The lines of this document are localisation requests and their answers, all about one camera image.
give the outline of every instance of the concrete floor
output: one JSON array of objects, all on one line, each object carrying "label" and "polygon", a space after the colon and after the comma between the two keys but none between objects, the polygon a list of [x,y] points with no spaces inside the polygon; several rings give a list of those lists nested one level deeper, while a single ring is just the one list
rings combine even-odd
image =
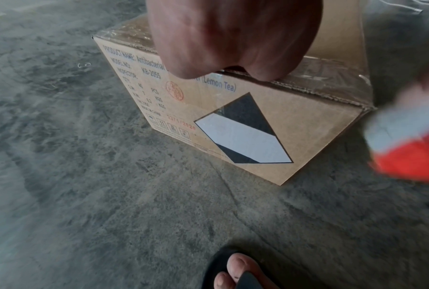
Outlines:
[{"label": "concrete floor", "polygon": [[[372,172],[359,126],[282,187],[151,130],[91,39],[143,11],[0,1],[0,288],[198,288],[226,243],[287,288],[429,288],[429,186]],[[429,61],[427,14],[392,15],[380,102]]]}]

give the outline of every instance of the red stamp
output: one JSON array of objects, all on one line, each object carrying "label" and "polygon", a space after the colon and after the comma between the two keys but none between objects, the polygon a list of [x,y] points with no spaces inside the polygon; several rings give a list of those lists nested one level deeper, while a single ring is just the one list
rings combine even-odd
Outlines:
[{"label": "red stamp", "polygon": [[167,89],[168,93],[176,100],[182,101],[184,99],[184,94],[181,91],[181,88],[174,83],[173,81],[167,81],[165,84],[165,89]]}]

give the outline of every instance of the cardboard box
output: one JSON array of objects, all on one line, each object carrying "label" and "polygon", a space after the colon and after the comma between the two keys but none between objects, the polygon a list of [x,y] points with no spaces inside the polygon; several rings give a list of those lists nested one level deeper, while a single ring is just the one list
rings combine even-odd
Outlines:
[{"label": "cardboard box", "polygon": [[93,38],[153,129],[278,185],[373,108],[355,0],[327,1],[308,57],[272,82],[240,70],[176,78],[146,16]]}]

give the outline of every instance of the toe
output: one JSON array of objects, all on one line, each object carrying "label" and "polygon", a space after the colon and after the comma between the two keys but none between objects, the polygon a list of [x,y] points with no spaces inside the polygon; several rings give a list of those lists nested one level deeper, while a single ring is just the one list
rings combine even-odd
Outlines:
[{"label": "toe", "polygon": [[214,279],[214,289],[235,289],[235,282],[226,272],[221,272]]},{"label": "toe", "polygon": [[238,282],[244,272],[248,271],[256,277],[264,289],[278,289],[278,286],[262,272],[256,261],[247,255],[235,253],[230,256],[229,261],[227,261],[227,271],[235,283]]}]

